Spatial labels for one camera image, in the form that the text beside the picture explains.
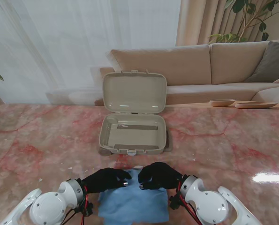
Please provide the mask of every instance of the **white robot controller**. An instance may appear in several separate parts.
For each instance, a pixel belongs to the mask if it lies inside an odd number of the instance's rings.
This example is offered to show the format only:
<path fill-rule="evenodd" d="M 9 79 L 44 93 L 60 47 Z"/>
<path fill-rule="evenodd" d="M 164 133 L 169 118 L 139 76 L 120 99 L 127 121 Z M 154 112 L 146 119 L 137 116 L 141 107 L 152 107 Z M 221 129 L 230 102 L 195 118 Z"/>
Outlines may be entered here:
<path fill-rule="evenodd" d="M 200 178 L 188 176 L 180 193 L 186 203 L 193 201 L 196 215 L 203 225 L 219 224 L 231 216 L 235 208 L 237 219 L 232 225 L 261 225 L 260 221 L 227 188 L 220 186 L 219 192 L 205 190 Z"/>
<path fill-rule="evenodd" d="M 188 176 L 180 188 L 185 202 L 193 201 L 196 215 L 203 225 L 219 224 L 230 217 L 232 207 L 237 219 L 232 225 L 261 225 L 259 220 L 225 187 L 218 192 L 206 191 L 203 181 Z M 61 225 L 66 208 L 74 209 L 84 201 L 84 193 L 76 180 L 62 182 L 57 192 L 41 194 L 40 189 L 31 191 L 8 214 L 0 225 L 18 225 L 22 213 L 30 207 L 30 218 L 35 225 Z"/>
<path fill-rule="evenodd" d="M 30 218 L 36 225 L 60 225 L 66 208 L 74 209 L 84 200 L 83 190 L 76 180 L 62 182 L 57 192 L 41 194 L 40 189 L 28 193 L 0 225 L 19 225 L 23 212 L 30 207 Z"/>

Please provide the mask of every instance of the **beige sofa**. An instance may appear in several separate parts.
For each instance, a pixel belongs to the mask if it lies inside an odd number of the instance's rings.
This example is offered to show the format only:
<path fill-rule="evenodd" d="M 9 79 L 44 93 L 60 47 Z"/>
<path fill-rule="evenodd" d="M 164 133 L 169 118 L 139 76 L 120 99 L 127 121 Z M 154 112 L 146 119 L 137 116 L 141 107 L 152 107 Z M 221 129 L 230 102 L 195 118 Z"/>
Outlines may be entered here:
<path fill-rule="evenodd" d="M 279 103 L 279 83 L 245 83 L 252 75 L 268 42 L 212 44 L 169 49 L 111 50 L 114 71 L 160 73 L 167 79 L 167 105 L 208 102 L 211 99 L 274 101 Z M 103 100 L 95 101 L 103 105 Z"/>

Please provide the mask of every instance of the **red cable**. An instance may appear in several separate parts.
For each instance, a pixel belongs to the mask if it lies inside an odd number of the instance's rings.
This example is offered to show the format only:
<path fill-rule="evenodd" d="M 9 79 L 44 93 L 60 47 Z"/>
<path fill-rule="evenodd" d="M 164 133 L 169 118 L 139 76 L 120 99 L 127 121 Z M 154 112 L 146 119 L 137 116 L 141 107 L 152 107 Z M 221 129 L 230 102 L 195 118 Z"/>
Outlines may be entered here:
<path fill-rule="evenodd" d="M 181 181 L 179 182 L 178 185 L 178 191 L 180 191 L 181 189 Z M 196 214 L 192 211 L 192 209 L 187 205 L 186 201 L 183 199 L 182 195 L 180 194 L 180 199 L 183 202 L 184 206 L 186 207 L 186 209 L 189 210 L 190 214 L 192 215 L 193 218 L 195 218 L 195 221 L 199 224 L 202 225 L 202 223 L 200 222 L 199 218 L 196 216 Z"/>
<path fill-rule="evenodd" d="M 83 211 L 83 215 L 82 215 L 81 225 L 84 225 L 84 223 L 83 223 L 83 221 L 84 221 L 84 214 L 85 214 L 85 212 L 87 210 L 87 200 L 88 200 L 86 186 L 84 186 L 84 190 L 85 190 L 85 204 L 84 204 L 84 211 Z"/>

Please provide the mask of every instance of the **sofa armrest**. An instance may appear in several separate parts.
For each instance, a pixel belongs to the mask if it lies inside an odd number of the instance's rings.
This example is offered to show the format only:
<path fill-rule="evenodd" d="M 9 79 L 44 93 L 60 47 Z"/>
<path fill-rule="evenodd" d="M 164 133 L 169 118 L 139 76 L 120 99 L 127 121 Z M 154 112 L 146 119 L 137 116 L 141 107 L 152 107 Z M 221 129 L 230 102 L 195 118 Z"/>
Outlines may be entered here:
<path fill-rule="evenodd" d="M 102 98 L 94 101 L 95 106 L 104 106 L 104 101 Z"/>
<path fill-rule="evenodd" d="M 99 70 L 100 70 L 100 74 L 101 74 L 102 78 L 104 78 L 104 76 L 108 73 L 115 72 L 112 67 L 102 67 Z"/>
<path fill-rule="evenodd" d="M 101 87 L 64 88 L 46 92 L 46 97 L 54 105 L 95 105 L 102 99 Z"/>

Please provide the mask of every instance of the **open plastic case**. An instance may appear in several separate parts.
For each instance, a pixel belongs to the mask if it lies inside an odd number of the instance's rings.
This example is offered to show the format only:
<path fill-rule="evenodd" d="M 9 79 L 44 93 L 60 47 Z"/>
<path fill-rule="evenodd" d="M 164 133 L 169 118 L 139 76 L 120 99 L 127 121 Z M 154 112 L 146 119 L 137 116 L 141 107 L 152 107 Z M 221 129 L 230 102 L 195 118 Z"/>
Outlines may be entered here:
<path fill-rule="evenodd" d="M 166 123 L 155 115 L 166 104 L 166 79 L 161 74 L 114 72 L 103 80 L 105 107 L 99 143 L 111 153 L 159 154 L 166 146 Z"/>

